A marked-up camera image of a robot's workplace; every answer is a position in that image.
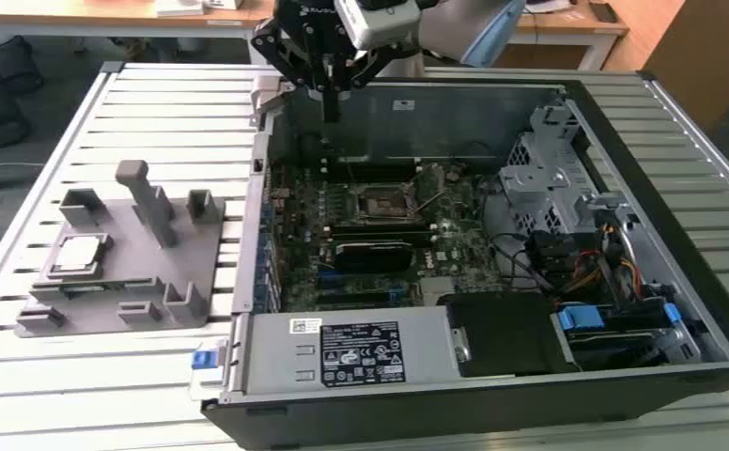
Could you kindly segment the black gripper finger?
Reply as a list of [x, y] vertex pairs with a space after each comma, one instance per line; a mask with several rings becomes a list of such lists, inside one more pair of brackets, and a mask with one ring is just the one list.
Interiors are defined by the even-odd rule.
[[390, 62], [404, 57], [403, 45], [388, 45], [367, 51], [363, 57], [351, 60], [352, 54], [335, 53], [331, 56], [331, 122], [342, 118], [342, 95], [352, 88], [359, 89], [376, 78]]
[[323, 106], [323, 121], [331, 122], [331, 76], [323, 59], [323, 45], [306, 29], [306, 42], [298, 43], [282, 30], [272, 17], [255, 31], [252, 43], [267, 62], [298, 86], [315, 91]]

